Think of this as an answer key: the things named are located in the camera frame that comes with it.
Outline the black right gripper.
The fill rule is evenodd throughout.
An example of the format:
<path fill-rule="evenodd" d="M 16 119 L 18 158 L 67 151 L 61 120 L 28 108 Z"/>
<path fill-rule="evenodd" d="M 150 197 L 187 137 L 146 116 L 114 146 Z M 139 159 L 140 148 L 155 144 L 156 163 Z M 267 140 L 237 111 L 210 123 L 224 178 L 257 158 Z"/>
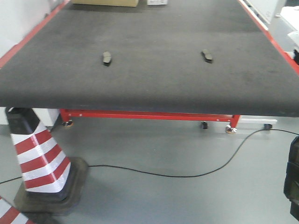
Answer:
<path fill-rule="evenodd" d="M 299 220 L 299 138 L 296 137 L 289 151 L 284 183 L 284 195 L 291 202 L 290 214 Z"/>

